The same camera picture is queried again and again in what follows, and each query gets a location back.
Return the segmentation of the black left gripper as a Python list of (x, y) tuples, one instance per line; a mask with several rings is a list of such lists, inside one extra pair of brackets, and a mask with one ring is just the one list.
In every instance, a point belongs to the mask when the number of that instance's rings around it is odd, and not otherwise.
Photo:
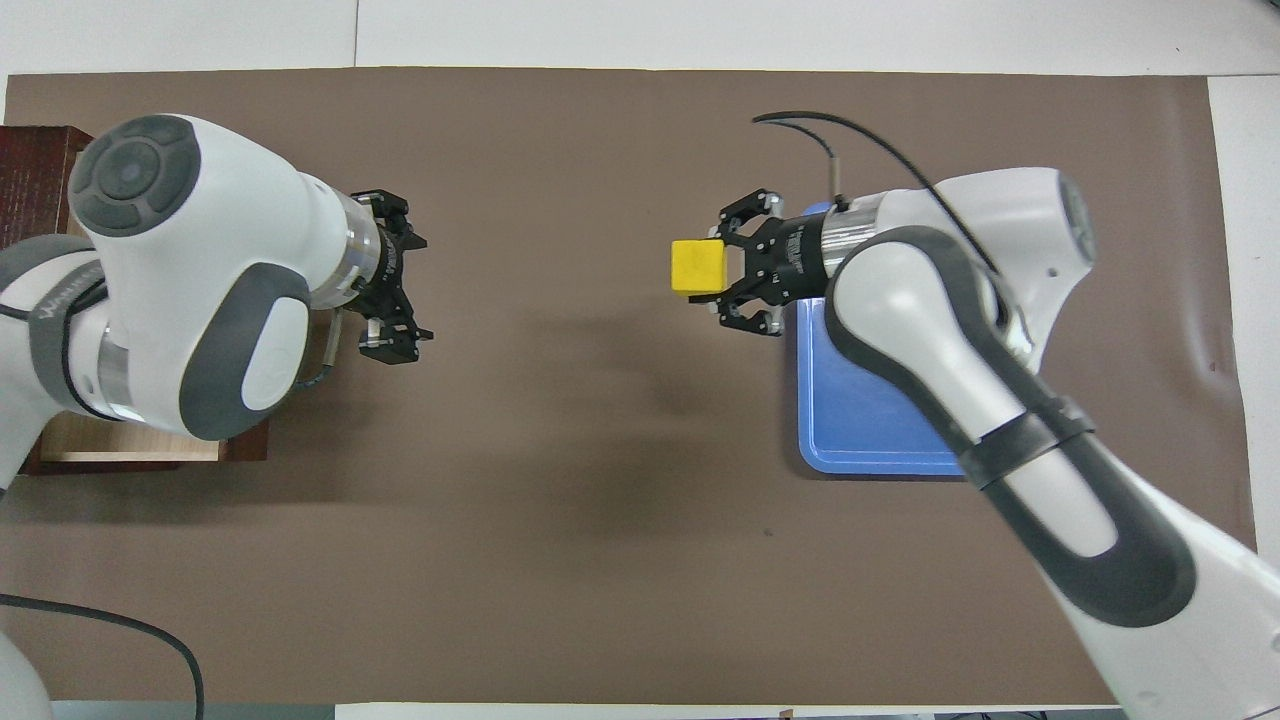
[(369, 190), (351, 197), (369, 208), (378, 223), (380, 258), (369, 277), (356, 281), (356, 311), (366, 329), (358, 341), (362, 356), (383, 364), (416, 363), (419, 345), (435, 333), (417, 324), (403, 288), (404, 252), (426, 249), (408, 218), (410, 205), (385, 190)]

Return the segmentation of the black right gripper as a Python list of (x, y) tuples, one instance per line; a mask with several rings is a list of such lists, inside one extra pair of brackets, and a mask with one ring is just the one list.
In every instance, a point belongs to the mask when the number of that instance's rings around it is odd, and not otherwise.
[(781, 337), (781, 305), (826, 293), (828, 273), (822, 252), (826, 215), (783, 219), (785, 201), (759, 188), (719, 210), (718, 223), (704, 240), (745, 247), (746, 291), (691, 295), (691, 305), (704, 306), (723, 328)]

